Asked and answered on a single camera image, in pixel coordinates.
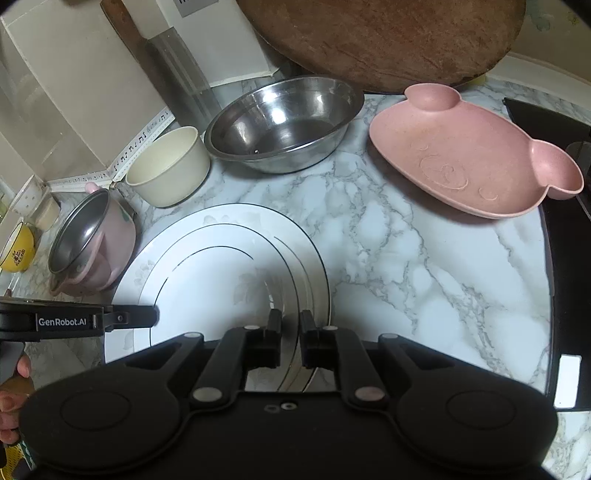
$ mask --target yellow bowl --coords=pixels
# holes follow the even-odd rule
[[[9,272],[21,272],[31,265],[34,256],[35,248],[31,229],[20,222],[2,250],[0,268]]]

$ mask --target pink saucepan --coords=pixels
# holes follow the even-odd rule
[[[89,295],[123,272],[135,245],[135,225],[109,190],[87,183],[88,197],[57,233],[49,253],[52,295]]]

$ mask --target kitchen wall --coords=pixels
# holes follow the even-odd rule
[[[270,76],[285,61],[255,33],[236,0],[218,0],[184,18],[173,0],[156,1],[212,87]]]
[[[527,0],[511,52],[591,83],[591,28],[561,0]]]
[[[99,0],[18,0],[1,20],[0,176],[12,190],[31,171],[104,170],[164,107]]]
[[[124,3],[145,38],[177,27],[212,86],[284,63],[235,0],[185,18],[173,0]],[[31,173],[47,181],[106,169],[163,107],[100,0],[18,0],[2,15],[0,180],[13,191]]]

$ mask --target marble countertop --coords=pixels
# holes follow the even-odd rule
[[[462,96],[505,116],[502,99],[508,96],[591,122],[589,111],[509,82],[488,80],[484,86],[463,89]],[[138,213],[139,248],[205,207],[247,202],[273,208],[297,222],[316,244],[329,276],[334,324],[368,340],[380,333],[399,333],[543,390],[550,293],[540,213],[480,219],[446,206],[399,175],[368,144],[368,128],[378,112],[403,98],[366,95],[362,112],[337,150],[298,173],[259,181],[263,175],[245,167],[214,163],[204,185],[169,209],[155,209],[132,190],[119,187]],[[81,198],[62,194],[61,217]],[[14,296],[49,298],[47,254],[58,227],[43,235]],[[34,368],[36,356],[58,364],[61,354],[56,352],[64,348],[82,359],[79,368],[100,361],[99,339],[58,342],[28,347]],[[559,417],[544,465],[559,479],[586,479],[591,475],[591,416]]]

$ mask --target pink plate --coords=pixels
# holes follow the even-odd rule
[[[555,145],[462,100],[436,83],[408,87],[407,100],[379,113],[372,142],[406,178],[442,202],[485,218],[523,215],[546,195],[583,189],[574,160]]]

